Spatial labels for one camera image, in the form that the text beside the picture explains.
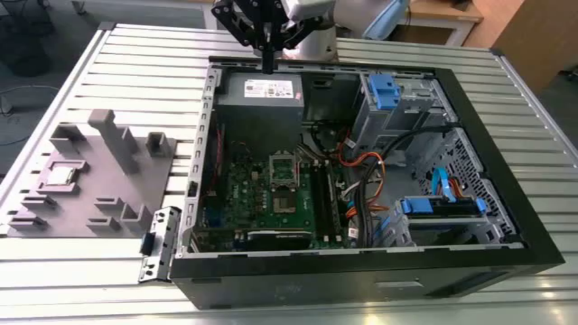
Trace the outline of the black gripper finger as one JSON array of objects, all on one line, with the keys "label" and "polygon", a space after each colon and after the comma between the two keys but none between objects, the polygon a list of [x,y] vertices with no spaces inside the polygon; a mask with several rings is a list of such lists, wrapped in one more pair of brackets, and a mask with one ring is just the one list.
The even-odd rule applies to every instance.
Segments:
[{"label": "black gripper finger", "polygon": [[269,74],[269,42],[265,34],[264,1],[214,1],[210,13],[237,42],[261,57],[261,72]]},{"label": "black gripper finger", "polygon": [[269,21],[269,40],[268,40],[268,73],[276,69],[274,59],[284,49],[293,49],[305,37],[314,31],[328,27],[328,23],[321,16],[290,20],[286,16],[274,16]]}]

